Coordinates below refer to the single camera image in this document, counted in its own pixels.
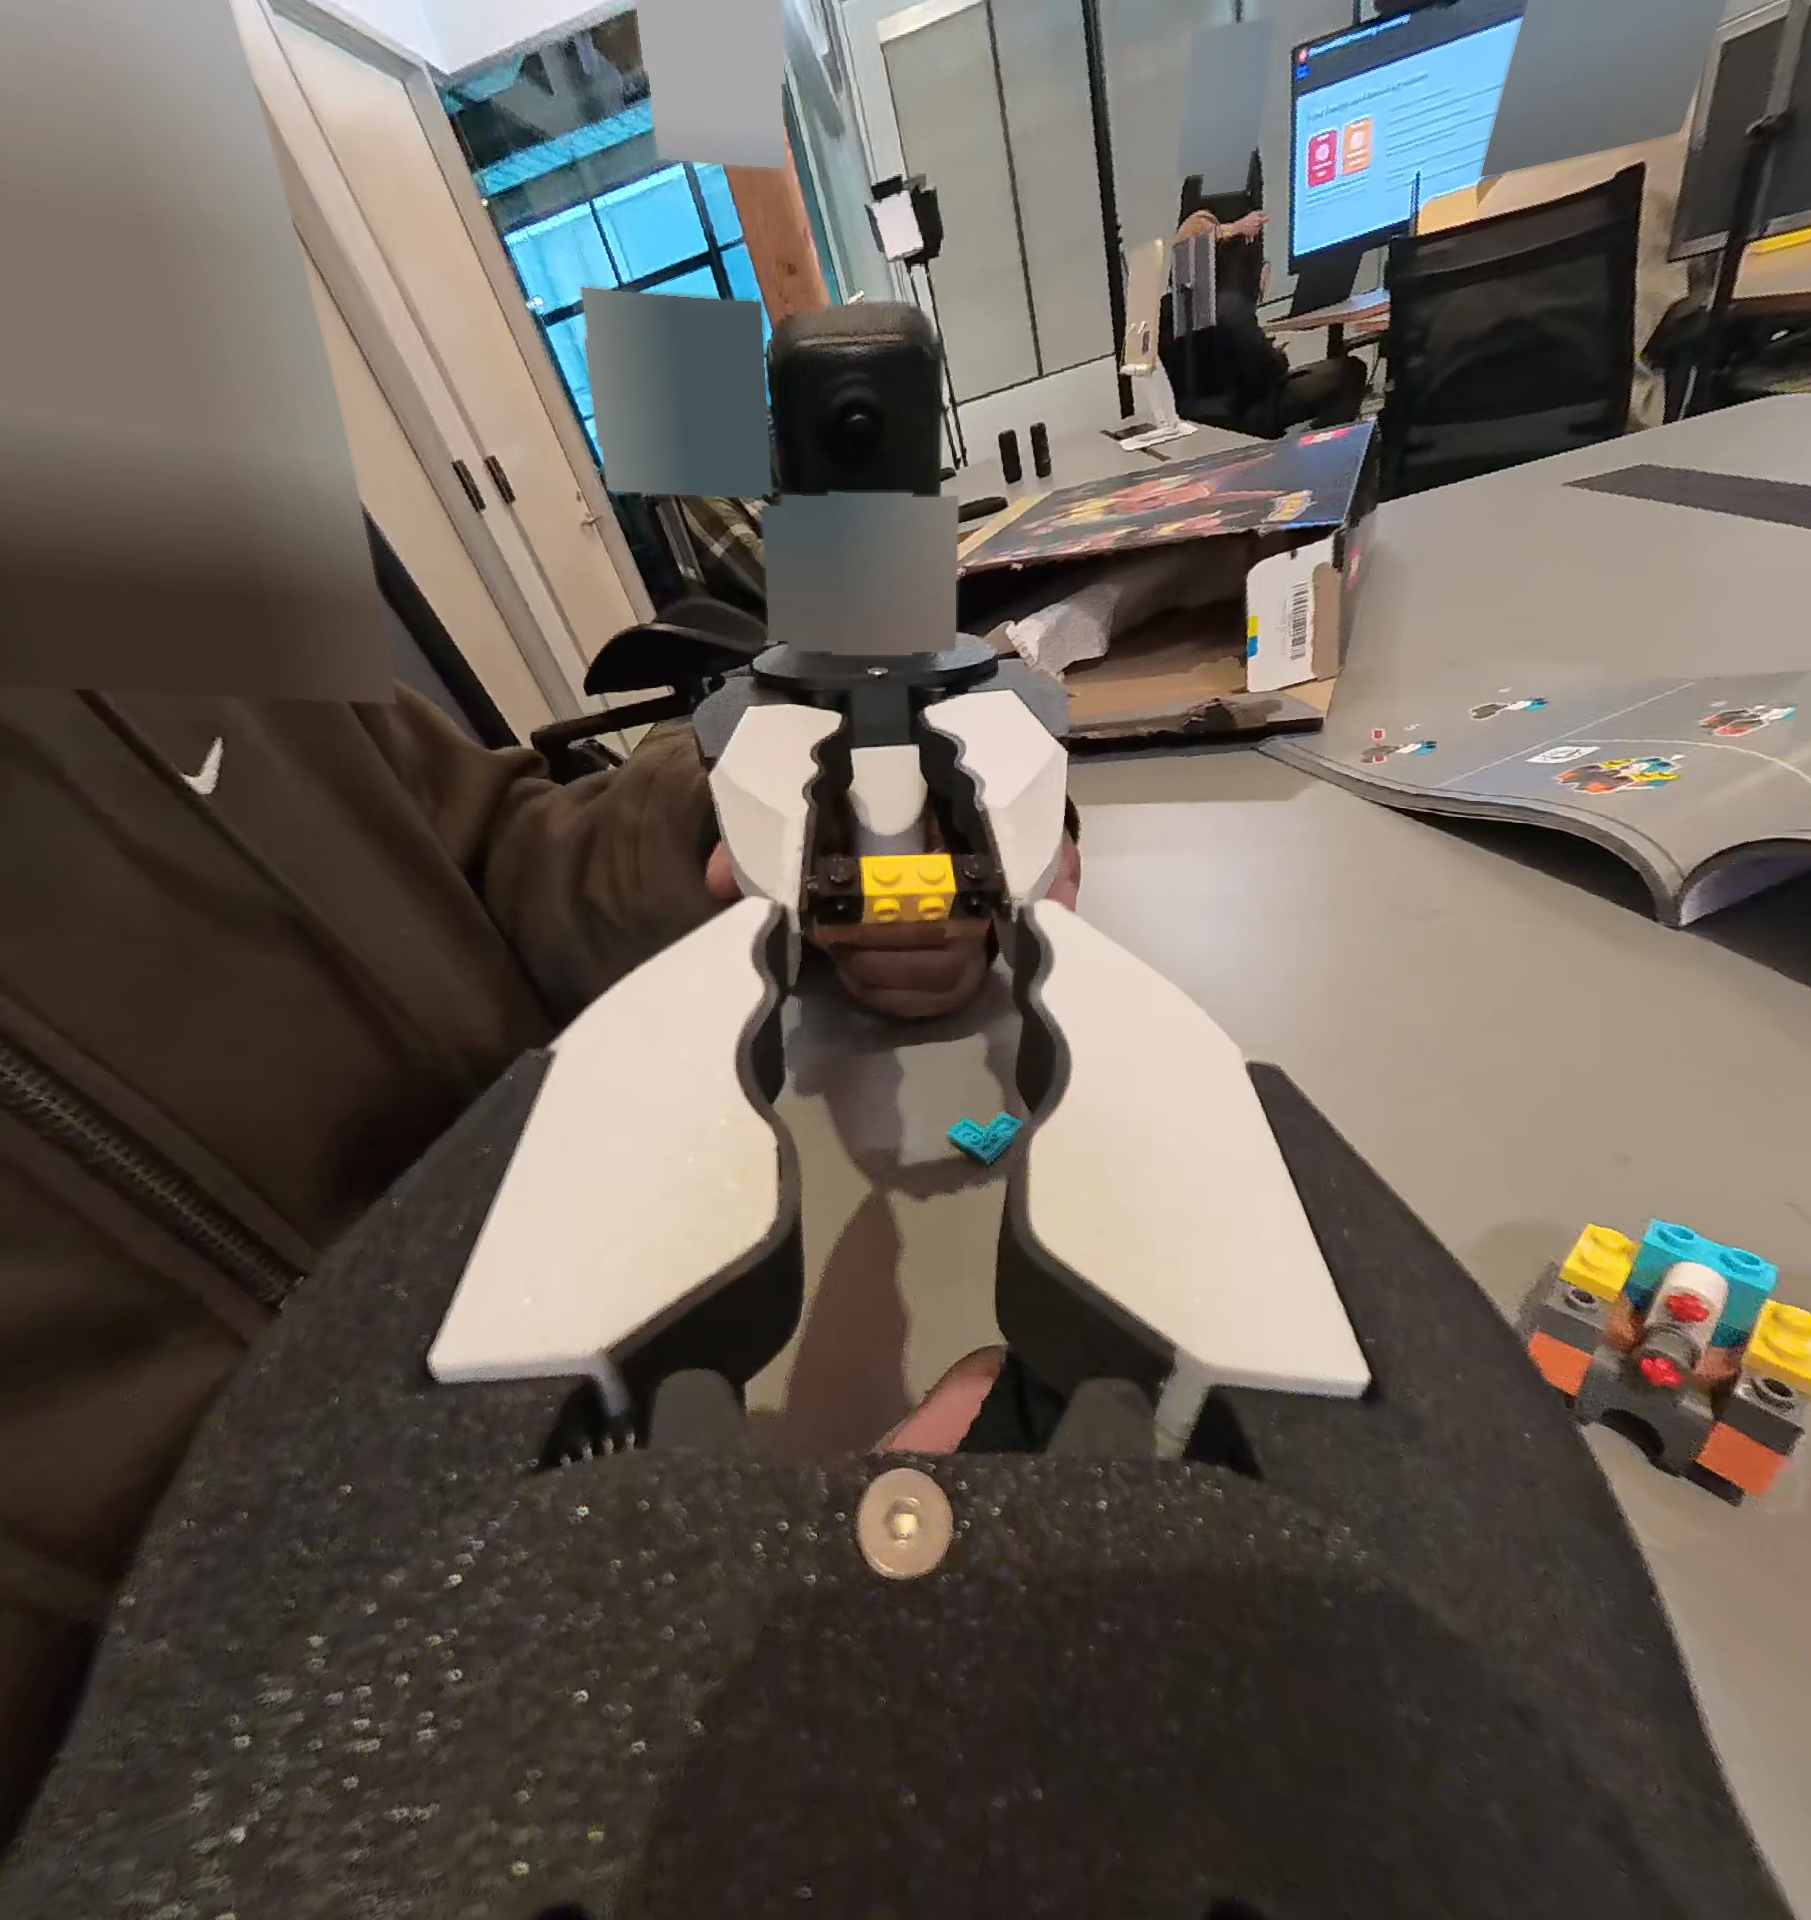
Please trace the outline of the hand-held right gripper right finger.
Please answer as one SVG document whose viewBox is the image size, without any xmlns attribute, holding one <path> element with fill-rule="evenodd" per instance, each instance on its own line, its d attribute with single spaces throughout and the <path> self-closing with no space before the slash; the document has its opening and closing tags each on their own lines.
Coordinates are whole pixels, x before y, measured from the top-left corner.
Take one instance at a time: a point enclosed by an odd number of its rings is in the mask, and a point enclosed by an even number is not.
<svg viewBox="0 0 1811 1920">
<path fill-rule="evenodd" d="M 1012 920 L 1026 1126 L 993 1271 L 996 1328 L 1055 1398 L 1131 1382 L 1359 1400 L 1371 1386 L 1248 1057 L 1078 911 Z"/>
</svg>

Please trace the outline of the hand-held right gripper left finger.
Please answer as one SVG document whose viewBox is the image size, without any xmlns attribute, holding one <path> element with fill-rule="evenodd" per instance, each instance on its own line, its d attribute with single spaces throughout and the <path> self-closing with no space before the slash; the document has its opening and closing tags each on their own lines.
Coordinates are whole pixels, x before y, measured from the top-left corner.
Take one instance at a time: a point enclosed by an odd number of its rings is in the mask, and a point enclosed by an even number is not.
<svg viewBox="0 0 1811 1920">
<path fill-rule="evenodd" d="M 770 1315 L 696 1371 L 744 1385 L 803 1304 L 787 1084 L 787 911 L 744 899 L 557 1037 L 425 1351 L 440 1385 L 631 1379 L 701 1308 Z"/>
</svg>

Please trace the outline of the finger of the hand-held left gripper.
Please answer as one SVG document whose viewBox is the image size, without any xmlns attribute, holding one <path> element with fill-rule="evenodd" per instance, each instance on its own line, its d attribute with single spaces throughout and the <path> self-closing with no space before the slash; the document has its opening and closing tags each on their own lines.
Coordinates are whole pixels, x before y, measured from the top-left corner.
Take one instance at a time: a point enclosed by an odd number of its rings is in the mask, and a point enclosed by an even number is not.
<svg viewBox="0 0 1811 1920">
<path fill-rule="evenodd" d="M 729 874 L 744 895 L 798 909 L 810 844 L 810 789 L 841 715 L 810 705 L 754 705 L 732 727 L 708 786 Z"/>
<path fill-rule="evenodd" d="M 993 918 L 1042 902 L 1066 847 L 1066 752 L 1049 720 L 1019 692 L 968 692 L 918 715 L 927 774 L 954 862 L 981 879 L 964 889 Z"/>
</svg>

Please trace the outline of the yellow and brown brick assembly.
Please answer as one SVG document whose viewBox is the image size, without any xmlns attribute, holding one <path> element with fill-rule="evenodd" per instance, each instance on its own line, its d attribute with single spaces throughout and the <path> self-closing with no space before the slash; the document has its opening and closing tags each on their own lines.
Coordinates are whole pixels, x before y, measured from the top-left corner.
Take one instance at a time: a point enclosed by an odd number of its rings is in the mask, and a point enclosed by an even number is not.
<svg viewBox="0 0 1811 1920">
<path fill-rule="evenodd" d="M 821 856 L 801 909 L 810 928 L 945 925 L 989 920 L 1000 902 L 1000 868 L 984 856 Z"/>
</svg>

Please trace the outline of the person's left forearm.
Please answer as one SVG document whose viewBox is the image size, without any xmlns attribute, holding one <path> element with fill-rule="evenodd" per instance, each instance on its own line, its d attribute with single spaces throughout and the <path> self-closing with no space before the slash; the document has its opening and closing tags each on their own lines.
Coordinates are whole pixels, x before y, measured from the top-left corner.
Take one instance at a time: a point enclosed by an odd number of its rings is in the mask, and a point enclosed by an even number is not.
<svg viewBox="0 0 1811 1920">
<path fill-rule="evenodd" d="M 710 924 L 716 812 L 689 723 L 573 783 L 514 773 L 480 828 L 480 894 L 557 1023 Z"/>
</svg>

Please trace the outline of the grey desk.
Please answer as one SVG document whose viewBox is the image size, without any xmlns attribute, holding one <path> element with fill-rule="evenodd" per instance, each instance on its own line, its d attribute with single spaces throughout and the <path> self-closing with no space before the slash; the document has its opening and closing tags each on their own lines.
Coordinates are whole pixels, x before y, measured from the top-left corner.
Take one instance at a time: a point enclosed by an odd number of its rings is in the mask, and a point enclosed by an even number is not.
<svg viewBox="0 0 1811 1920">
<path fill-rule="evenodd" d="M 1811 535 L 1570 492 L 1662 465 L 1811 484 L 1811 398 L 1686 422 L 1377 511 L 1367 589 L 1443 651 L 1549 662 L 1811 626 Z M 1673 1216 L 1780 1269 L 1811 1308 L 1811 874 L 1668 930 L 1613 856 L 1553 832 L 1425 825 L 1258 750 L 1078 760 L 1081 909 L 1284 1068 L 1501 1308 L 1585 1223 Z M 940 1123 L 1012 1106 L 1001 978 L 888 1027 L 810 975 L 778 1110 L 803 1169 L 805 1328 L 751 1386 L 791 1453 L 860 1451 L 991 1336 L 1000 1193 Z M 1733 1792 L 1811 1917 L 1811 1432 L 1730 1509 L 1589 1440 L 1673 1617 Z"/>
</svg>

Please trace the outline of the person's left hand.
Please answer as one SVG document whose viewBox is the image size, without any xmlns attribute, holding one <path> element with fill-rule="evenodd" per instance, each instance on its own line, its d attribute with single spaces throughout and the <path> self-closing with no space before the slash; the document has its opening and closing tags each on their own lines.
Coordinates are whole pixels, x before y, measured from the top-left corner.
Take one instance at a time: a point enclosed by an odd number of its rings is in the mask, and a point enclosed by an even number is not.
<svg viewBox="0 0 1811 1920">
<path fill-rule="evenodd" d="M 1062 851 L 1049 902 L 1078 909 L 1081 879 L 1081 814 L 1074 802 L 1066 798 Z M 705 858 L 705 894 L 716 905 L 744 899 L 721 839 Z M 989 924 L 972 920 L 938 925 L 851 925 L 816 930 L 809 947 L 826 964 L 851 1004 L 883 1021 L 917 1023 L 964 1011 L 987 986 L 996 955 L 996 936 Z"/>
</svg>

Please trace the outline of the person's right hand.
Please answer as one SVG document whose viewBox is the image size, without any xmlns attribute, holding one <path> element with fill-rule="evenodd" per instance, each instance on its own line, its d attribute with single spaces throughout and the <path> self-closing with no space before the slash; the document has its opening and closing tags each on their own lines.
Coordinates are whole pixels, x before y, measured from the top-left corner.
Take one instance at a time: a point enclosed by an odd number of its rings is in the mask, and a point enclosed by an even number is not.
<svg viewBox="0 0 1811 1920">
<path fill-rule="evenodd" d="M 876 1453 L 949 1458 L 962 1448 L 1000 1382 L 1007 1350 L 987 1346 L 954 1363 L 878 1444 Z"/>
</svg>

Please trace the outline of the white light panel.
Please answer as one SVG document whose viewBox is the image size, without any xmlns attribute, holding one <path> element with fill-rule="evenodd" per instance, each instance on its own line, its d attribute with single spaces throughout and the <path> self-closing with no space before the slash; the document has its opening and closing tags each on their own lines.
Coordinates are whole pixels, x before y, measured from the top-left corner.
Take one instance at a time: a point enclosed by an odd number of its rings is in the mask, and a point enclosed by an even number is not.
<svg viewBox="0 0 1811 1920">
<path fill-rule="evenodd" d="M 925 177 L 891 177 L 871 185 L 867 227 L 878 255 L 899 268 L 930 268 L 944 249 L 935 186 Z"/>
</svg>

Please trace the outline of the beige cabinet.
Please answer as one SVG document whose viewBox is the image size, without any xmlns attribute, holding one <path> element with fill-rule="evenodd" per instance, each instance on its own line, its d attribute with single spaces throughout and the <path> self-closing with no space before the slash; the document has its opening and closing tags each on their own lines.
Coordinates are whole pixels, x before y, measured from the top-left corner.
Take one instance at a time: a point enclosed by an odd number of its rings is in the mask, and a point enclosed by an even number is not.
<svg viewBox="0 0 1811 1920">
<path fill-rule="evenodd" d="M 434 74 L 317 3 L 233 3 L 361 506 L 514 738 L 611 707 L 652 616 Z"/>
</svg>

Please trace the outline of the person's brown jacket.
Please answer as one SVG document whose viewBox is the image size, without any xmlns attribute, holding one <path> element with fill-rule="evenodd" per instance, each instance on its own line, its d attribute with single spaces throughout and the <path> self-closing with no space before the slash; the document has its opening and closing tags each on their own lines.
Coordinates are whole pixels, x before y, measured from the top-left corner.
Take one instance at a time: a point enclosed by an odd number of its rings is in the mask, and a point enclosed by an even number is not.
<svg viewBox="0 0 1811 1920">
<path fill-rule="evenodd" d="M 391 705 L 0 692 L 0 1044 L 306 1269 L 562 1023 L 480 894 L 527 750 Z M 267 1320 L 0 1106 L 0 1745 Z"/>
</svg>

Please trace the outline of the brick instruction booklet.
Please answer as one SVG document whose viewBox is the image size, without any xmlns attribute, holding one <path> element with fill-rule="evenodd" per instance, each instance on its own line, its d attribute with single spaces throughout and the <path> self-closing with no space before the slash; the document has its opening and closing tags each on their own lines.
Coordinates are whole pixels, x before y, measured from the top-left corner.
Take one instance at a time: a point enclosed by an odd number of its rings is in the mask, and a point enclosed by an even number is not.
<svg viewBox="0 0 1811 1920">
<path fill-rule="evenodd" d="M 1359 719 L 1264 752 L 1402 814 L 1573 837 L 1670 928 L 1811 874 L 1811 669 Z"/>
</svg>

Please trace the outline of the computer monitor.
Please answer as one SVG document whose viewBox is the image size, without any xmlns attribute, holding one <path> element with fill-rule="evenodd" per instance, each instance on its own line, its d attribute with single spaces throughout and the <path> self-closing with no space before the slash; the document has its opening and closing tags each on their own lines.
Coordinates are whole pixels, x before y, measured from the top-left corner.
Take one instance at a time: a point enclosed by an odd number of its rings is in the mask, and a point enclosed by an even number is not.
<svg viewBox="0 0 1811 1920">
<path fill-rule="evenodd" d="M 1481 174 L 1526 3 L 1430 3 L 1289 55 L 1289 268 L 1369 251 Z"/>
</svg>

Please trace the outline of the black mesh office chair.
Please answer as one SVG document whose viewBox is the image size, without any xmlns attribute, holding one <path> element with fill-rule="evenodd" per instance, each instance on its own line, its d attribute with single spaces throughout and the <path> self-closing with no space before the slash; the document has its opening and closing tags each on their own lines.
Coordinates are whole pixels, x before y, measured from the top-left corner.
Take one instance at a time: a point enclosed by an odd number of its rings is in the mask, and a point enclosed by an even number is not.
<svg viewBox="0 0 1811 1920">
<path fill-rule="evenodd" d="M 1628 431 L 1647 167 L 1388 247 L 1379 496 L 1402 500 Z"/>
</svg>

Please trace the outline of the grey monitor on stand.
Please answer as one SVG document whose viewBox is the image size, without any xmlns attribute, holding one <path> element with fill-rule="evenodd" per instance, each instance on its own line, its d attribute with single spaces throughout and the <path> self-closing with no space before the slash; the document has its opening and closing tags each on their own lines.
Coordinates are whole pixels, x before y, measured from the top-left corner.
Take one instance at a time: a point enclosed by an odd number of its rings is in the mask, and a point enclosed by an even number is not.
<svg viewBox="0 0 1811 1920">
<path fill-rule="evenodd" d="M 1748 240 L 1811 229 L 1811 3 L 1757 3 L 1718 28 L 1686 136 L 1668 260 L 1708 258 L 1728 243 L 1751 160 L 1760 185 Z"/>
</svg>

